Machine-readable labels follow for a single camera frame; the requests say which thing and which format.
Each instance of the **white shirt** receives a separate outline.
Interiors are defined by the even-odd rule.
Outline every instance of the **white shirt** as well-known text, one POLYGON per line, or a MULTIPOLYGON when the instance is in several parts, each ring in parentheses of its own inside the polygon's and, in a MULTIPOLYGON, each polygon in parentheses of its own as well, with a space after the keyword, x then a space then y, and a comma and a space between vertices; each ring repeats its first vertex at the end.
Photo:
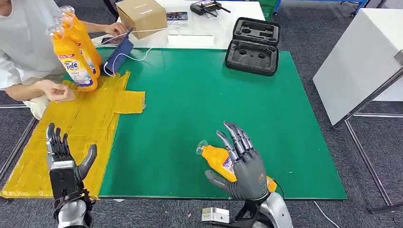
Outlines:
POLYGON ((11 0, 12 12, 0 16, 0 90, 28 79, 60 74, 46 28, 59 15, 54 0, 11 0))

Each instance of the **black device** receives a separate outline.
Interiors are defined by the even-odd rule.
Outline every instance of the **black device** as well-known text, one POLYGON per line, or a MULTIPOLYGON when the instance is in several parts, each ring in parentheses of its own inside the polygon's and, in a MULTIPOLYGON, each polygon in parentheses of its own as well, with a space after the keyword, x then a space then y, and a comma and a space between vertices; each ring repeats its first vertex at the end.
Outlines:
POLYGON ((272 76, 278 67, 280 32, 278 23, 238 18, 225 56, 225 65, 235 70, 272 76))
POLYGON ((118 37, 118 38, 115 38, 115 39, 112 39, 112 37, 104 37, 104 38, 102 38, 101 43, 102 43, 102 45, 108 45, 108 44, 116 44, 116 45, 118 45, 118 44, 120 44, 120 42, 122 42, 122 40, 124 38, 125 38, 124 36, 121 36, 121 37, 118 37))
POLYGON ((231 13, 231 11, 229 11, 226 8, 223 8, 221 3, 218 3, 215 0, 204 0, 192 3, 190 5, 190 10, 200 16, 207 13, 214 17, 217 17, 217 13, 213 13, 216 12, 217 10, 224 10, 228 13, 231 13))

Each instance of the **robot hand finger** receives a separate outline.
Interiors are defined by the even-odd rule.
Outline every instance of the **robot hand finger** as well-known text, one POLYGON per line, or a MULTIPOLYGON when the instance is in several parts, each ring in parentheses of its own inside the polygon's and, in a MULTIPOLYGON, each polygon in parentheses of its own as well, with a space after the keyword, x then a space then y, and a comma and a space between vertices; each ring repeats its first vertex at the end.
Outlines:
POLYGON ((61 129, 59 127, 56 128, 55 134, 53 136, 53 138, 54 138, 53 144, 55 146, 55 153, 57 153, 59 156, 64 155, 64 148, 63 148, 61 140, 60 140, 60 132, 61 132, 61 129))
POLYGON ((253 145, 252 145, 252 142, 250 141, 249 136, 246 134, 246 132, 243 129, 241 129, 241 132, 245 136, 246 142, 248 143, 250 149, 253 149, 253 145))
POLYGON ((63 150, 64 150, 64 152, 66 153, 66 155, 67 155, 67 156, 71 156, 71 154, 70 154, 70 149, 69 149, 68 143, 67 143, 67 137, 68 137, 68 134, 65 133, 65 134, 63 135, 62 146, 63 146, 63 150))
POLYGON ((228 155, 230 156, 231 160, 233 162, 239 160, 239 156, 238 156, 237 152, 235 151, 235 149, 231 145, 231 143, 228 140, 228 138, 224 135, 224 133, 222 133, 220 131, 217 131, 217 135, 221 139, 222 143, 224 144, 225 149, 227 149, 228 155))
POLYGON ((250 150, 250 146, 247 142, 247 139, 245 137, 245 135, 243 134, 242 130, 235 124, 232 124, 237 132, 238 138, 240 139, 240 141, 242 142, 243 147, 245 148, 246 151, 250 150))
POLYGON ((80 180, 84 180, 84 178, 87 176, 89 169, 91 168, 92 164, 95 161, 96 156, 97 156, 96 144, 92 144, 88 148, 87 156, 83 159, 83 162, 78 166, 78 178, 80 180))
POLYGON ((226 192, 229 192, 229 189, 228 189, 229 182, 226 179, 219 177, 217 174, 215 174, 211 170, 206 170, 204 172, 204 175, 206 175, 206 177, 210 181, 210 183, 212 183, 213 185, 217 186, 218 188, 220 188, 226 192))
POLYGON ((50 123, 48 128, 46 129, 46 147, 48 148, 48 153, 54 153, 52 148, 53 137, 55 134, 54 130, 55 130, 55 124, 50 123))
POLYGON ((242 143, 240 142, 235 126, 227 121, 224 121, 224 126, 230 132, 236 152, 238 153, 239 157, 242 157, 243 153, 245 152, 245 149, 243 148, 242 143))

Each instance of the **metal table leg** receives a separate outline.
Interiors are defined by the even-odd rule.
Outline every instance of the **metal table leg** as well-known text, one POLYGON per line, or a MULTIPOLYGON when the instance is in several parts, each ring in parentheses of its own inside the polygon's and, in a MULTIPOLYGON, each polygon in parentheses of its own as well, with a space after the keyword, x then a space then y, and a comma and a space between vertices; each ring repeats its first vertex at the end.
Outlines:
POLYGON ((370 210, 371 214, 381 214, 403 210, 403 202, 370 210))
POLYGON ((361 117, 403 118, 403 114, 389 114, 389 113, 356 113, 354 116, 361 116, 361 117))
POLYGON ((368 1, 369 0, 362 0, 361 2, 359 2, 357 8, 354 10, 354 12, 350 14, 350 16, 354 17, 358 13, 358 11, 367 4, 368 1))
POLYGON ((28 108, 25 104, 0 104, 0 109, 28 108))
POLYGON ((378 5, 376 6, 376 8, 382 8, 382 6, 384 6, 386 0, 381 0, 378 5))
POLYGON ((353 141, 354 141, 355 145, 357 146, 357 149, 360 152, 360 155, 363 158, 366 167, 368 168, 369 172, 371 173, 371 176, 372 176, 378 190, 381 192, 382 198, 384 199, 386 205, 387 206, 392 205, 392 202, 391 202, 388 194, 386 193, 385 188, 382 185, 382 182, 378 177, 378 174, 376 174, 376 171, 375 171, 374 167, 372 166, 371 161, 369 160, 368 156, 366 155, 365 150, 363 149, 360 141, 358 140, 358 137, 355 134, 353 127, 351 126, 349 120, 346 119, 344 121, 344 123, 345 123, 348 131, 350 132, 350 135, 353 138, 353 141))
POLYGON ((12 161, 14 160, 15 156, 18 153, 18 150, 21 148, 22 144, 24 143, 25 139, 28 137, 29 132, 31 131, 32 127, 35 124, 35 117, 32 117, 31 120, 29 121, 27 127, 25 128, 24 132, 22 133, 21 137, 18 139, 17 144, 15 145, 14 149, 12 150, 10 156, 7 158, 6 163, 3 165, 3 167, 0 170, 0 181, 3 179, 4 175, 6 174, 6 171, 10 167, 12 161))

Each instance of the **yellow towel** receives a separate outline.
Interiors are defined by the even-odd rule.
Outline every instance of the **yellow towel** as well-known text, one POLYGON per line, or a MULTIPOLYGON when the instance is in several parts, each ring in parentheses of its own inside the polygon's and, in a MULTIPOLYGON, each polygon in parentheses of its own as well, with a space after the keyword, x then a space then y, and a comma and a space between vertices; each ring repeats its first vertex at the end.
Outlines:
POLYGON ((69 82, 76 99, 50 103, 35 128, 22 156, 14 168, 1 195, 6 198, 52 198, 45 154, 45 131, 50 122, 68 133, 68 144, 77 165, 87 154, 90 144, 96 143, 98 155, 84 180, 90 195, 97 196, 104 178, 117 121, 120 114, 141 113, 145 92, 124 91, 130 72, 123 76, 100 77, 98 89, 82 93, 69 82))

